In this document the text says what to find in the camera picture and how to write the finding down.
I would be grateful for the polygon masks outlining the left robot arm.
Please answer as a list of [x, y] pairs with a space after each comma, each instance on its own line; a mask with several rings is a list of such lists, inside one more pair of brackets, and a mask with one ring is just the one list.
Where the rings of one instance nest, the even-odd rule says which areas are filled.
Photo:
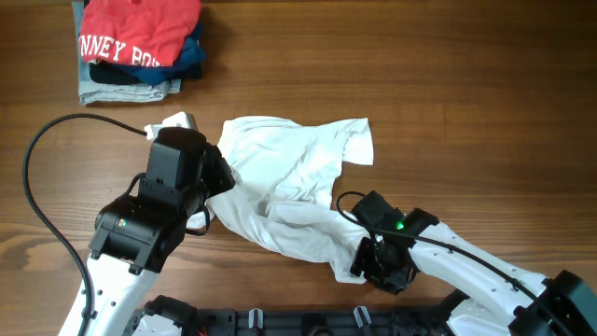
[[62, 335], [119, 335], [183, 242], [207, 199], [232, 189], [219, 149], [192, 129], [166, 127], [153, 140], [136, 195], [125, 193], [95, 220], [81, 285]]

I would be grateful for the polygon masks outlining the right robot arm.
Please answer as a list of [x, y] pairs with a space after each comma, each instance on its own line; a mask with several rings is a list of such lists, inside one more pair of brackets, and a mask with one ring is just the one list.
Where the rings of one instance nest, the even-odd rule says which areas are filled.
[[455, 290], [429, 319], [450, 335], [593, 335], [596, 296], [578, 275], [549, 278], [470, 244], [420, 208], [405, 214], [376, 191], [362, 194], [343, 217], [368, 236], [351, 272], [392, 294], [419, 273]]

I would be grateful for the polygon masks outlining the white t-shirt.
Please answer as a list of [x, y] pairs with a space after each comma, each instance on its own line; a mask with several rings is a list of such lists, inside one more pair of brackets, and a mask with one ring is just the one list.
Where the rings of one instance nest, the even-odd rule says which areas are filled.
[[235, 187], [207, 200], [207, 219], [292, 259], [326, 263], [340, 283], [362, 285], [350, 272], [365, 229], [332, 210], [332, 190], [345, 162], [372, 165], [368, 119], [301, 126], [290, 119], [242, 117], [225, 121], [217, 144]]

